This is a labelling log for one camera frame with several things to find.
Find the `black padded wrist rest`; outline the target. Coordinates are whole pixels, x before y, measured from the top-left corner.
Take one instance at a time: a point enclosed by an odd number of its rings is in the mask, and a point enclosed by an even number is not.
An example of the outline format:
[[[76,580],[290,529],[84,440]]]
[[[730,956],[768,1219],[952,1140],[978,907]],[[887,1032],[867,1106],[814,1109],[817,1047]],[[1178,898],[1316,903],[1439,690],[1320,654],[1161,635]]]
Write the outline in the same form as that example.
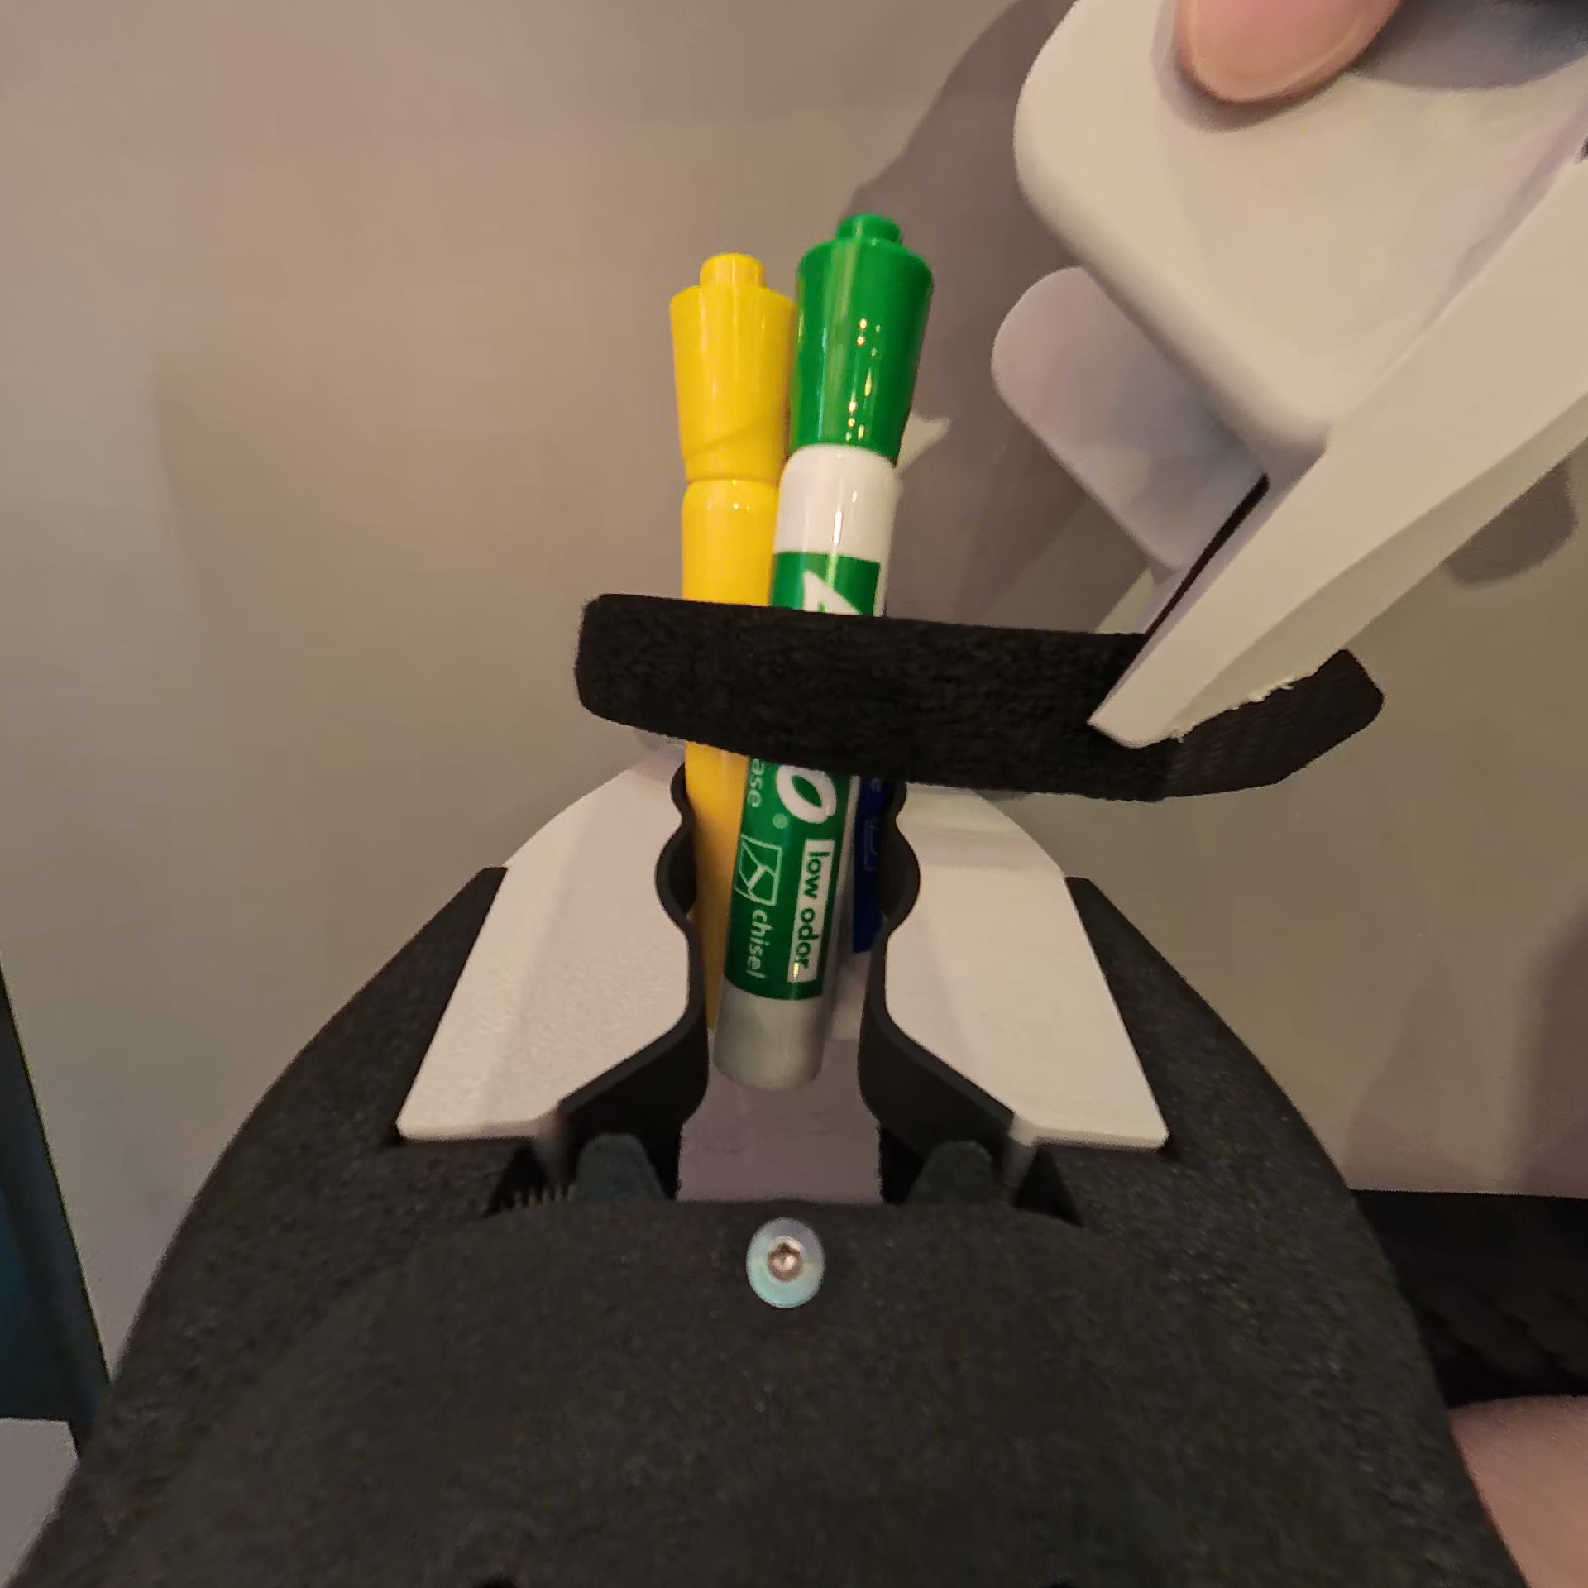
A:
[[[1443,1403],[1587,1395],[1587,1202],[1356,1191]]]

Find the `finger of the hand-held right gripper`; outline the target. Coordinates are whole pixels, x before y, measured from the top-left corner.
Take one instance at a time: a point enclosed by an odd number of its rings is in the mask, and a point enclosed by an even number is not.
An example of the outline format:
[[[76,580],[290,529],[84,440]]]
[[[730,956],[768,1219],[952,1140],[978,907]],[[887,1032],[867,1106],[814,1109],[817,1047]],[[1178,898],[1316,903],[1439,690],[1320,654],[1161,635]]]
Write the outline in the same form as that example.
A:
[[[1265,493],[1252,450],[1080,266],[1050,272],[1012,306],[993,385],[1141,554],[1148,593],[1129,631],[1160,624]]]
[[[1074,4],[1016,117],[1039,219],[1265,474],[1097,707],[1129,747],[1318,671],[1587,425],[1585,4],[1403,4],[1279,108],[1173,24]]]

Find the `green dry-erase marker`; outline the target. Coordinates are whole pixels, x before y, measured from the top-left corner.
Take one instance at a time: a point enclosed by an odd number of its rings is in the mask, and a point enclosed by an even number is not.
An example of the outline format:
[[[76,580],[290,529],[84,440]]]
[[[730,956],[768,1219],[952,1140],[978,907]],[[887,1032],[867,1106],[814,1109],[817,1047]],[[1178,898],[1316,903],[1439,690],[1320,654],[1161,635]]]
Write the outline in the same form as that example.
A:
[[[933,291],[927,261],[882,213],[849,215],[800,263],[778,610],[884,612]],[[821,1072],[855,790],[817,762],[747,764],[713,1043],[740,1085],[785,1092]]]

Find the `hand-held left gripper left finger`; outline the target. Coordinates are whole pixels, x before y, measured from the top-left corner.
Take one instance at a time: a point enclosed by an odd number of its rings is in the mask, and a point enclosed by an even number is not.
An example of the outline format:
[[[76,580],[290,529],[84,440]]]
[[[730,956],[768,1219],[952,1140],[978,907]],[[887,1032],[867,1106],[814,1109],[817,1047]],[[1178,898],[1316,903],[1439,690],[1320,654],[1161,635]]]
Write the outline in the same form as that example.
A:
[[[407,1142],[676,1140],[710,1083],[683,764],[640,762],[504,868],[398,1117]]]

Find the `blue dry-erase marker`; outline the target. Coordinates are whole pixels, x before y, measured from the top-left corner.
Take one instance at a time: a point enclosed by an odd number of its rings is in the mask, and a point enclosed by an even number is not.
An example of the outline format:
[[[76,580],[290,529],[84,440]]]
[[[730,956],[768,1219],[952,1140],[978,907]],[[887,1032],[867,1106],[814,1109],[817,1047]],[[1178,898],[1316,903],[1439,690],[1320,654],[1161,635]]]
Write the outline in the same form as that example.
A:
[[[851,951],[863,956],[872,951],[882,930],[882,854],[887,805],[893,784],[868,779],[861,782],[859,809],[853,830],[853,917]]]

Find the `person's right hand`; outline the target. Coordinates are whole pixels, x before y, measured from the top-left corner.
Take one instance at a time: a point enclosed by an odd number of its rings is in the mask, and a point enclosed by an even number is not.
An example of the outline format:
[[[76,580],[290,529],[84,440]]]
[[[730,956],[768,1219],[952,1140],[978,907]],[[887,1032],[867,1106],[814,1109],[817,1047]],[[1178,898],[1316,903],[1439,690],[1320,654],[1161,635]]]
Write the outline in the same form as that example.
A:
[[[1311,92],[1350,68],[1402,2],[1180,2],[1178,62],[1229,106]]]

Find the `yellow highlighter marker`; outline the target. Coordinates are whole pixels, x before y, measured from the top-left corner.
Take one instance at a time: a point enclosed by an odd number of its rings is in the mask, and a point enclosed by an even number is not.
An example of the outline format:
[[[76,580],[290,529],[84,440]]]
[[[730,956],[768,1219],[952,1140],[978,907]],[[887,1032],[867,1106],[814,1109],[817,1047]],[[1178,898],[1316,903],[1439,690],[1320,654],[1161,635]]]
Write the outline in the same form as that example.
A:
[[[670,327],[689,482],[681,506],[683,597],[764,607],[789,455],[795,304],[768,287],[759,259],[723,251],[708,257],[696,285],[672,298]],[[715,1028],[747,760],[691,743],[685,781],[696,824],[694,922],[708,1026]]]

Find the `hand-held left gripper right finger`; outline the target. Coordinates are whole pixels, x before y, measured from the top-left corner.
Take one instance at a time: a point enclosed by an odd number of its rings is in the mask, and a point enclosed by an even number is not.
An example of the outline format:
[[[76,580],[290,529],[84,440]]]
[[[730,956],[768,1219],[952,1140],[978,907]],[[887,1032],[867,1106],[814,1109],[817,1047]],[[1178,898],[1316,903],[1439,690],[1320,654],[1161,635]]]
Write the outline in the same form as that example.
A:
[[[1158,1151],[1167,1125],[1061,866],[978,792],[916,784],[887,833],[861,1089],[918,1155],[974,1140]]]

